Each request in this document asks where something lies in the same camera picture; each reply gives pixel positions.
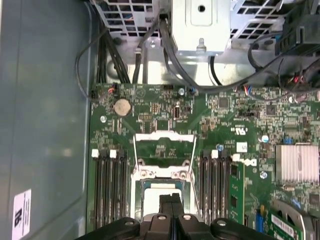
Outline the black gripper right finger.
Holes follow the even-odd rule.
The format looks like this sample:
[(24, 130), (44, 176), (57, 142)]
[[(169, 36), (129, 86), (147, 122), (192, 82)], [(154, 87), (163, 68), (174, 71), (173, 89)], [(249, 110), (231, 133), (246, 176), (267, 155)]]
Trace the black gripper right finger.
[(217, 218), (206, 224), (197, 215), (185, 213), (180, 195), (172, 195), (180, 240), (271, 240), (272, 237), (227, 218)]

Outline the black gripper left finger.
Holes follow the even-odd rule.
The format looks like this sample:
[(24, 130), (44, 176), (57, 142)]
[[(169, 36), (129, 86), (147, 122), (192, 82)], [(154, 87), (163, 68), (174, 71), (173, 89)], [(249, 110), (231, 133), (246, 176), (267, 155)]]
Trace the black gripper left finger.
[(159, 197), (159, 212), (142, 222), (123, 217), (82, 236), (83, 240), (169, 240), (172, 234), (171, 195)]

